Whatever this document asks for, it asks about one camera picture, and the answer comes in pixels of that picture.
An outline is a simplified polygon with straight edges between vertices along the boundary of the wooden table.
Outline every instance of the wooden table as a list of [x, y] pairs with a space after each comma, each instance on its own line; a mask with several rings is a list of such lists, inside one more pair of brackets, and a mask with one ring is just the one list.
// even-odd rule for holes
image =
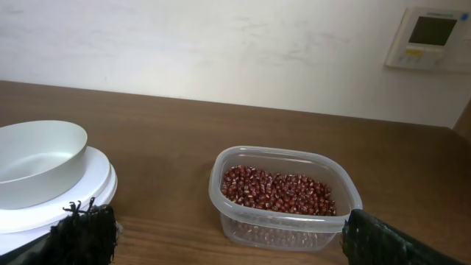
[[332, 158], [366, 211], [471, 262], [471, 146], [448, 128], [0, 82], [0, 126], [38, 119], [80, 124], [115, 166], [118, 265], [347, 263], [337, 242], [310, 254], [224, 236], [208, 180], [216, 156], [237, 145]]

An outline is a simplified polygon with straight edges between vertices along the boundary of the white wall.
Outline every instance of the white wall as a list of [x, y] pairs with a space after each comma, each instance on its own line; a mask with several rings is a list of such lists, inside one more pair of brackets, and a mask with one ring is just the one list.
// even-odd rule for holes
[[471, 75], [384, 68], [407, 6], [469, 0], [2, 0], [0, 79], [452, 127]]

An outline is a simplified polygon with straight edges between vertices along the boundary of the pile of red beans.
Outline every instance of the pile of red beans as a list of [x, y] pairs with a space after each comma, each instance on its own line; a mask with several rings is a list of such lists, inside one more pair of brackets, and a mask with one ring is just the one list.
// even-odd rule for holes
[[224, 173], [221, 192], [230, 201], [251, 208], [313, 216], [336, 216], [331, 188], [305, 174], [276, 174], [251, 166]]

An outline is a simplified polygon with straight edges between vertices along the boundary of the plastic container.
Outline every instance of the plastic container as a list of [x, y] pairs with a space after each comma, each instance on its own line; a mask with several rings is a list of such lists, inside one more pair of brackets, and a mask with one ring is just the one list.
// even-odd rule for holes
[[[332, 188], [338, 216], [308, 216], [237, 205], [221, 192], [222, 177], [233, 166], [253, 166], [273, 174], [306, 174]], [[362, 209], [360, 195], [346, 171], [322, 155], [256, 146], [235, 146], [216, 159], [209, 195], [232, 241], [274, 250], [318, 251], [341, 232], [350, 211]]]

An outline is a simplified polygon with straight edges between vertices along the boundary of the display screen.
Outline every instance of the display screen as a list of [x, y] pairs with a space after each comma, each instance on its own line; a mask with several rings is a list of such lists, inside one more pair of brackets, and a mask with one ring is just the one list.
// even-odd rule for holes
[[455, 24], [455, 19], [420, 16], [409, 39], [409, 43], [444, 46]]

